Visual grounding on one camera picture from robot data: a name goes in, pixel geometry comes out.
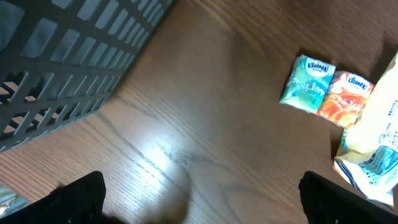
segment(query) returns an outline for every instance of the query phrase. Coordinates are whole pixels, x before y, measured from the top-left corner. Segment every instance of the blue print on package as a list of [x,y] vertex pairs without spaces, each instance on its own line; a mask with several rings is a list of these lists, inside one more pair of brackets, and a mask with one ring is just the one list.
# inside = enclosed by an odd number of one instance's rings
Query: blue print on package
[[296,58],[280,103],[316,114],[335,69],[334,65],[304,55]]

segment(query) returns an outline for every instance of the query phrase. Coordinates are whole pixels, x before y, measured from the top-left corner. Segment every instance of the blue and white package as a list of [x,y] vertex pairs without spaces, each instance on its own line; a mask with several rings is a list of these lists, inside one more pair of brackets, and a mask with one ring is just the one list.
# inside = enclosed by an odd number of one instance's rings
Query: blue and white package
[[316,114],[336,70],[330,65],[305,55],[296,58],[293,72],[279,103]]

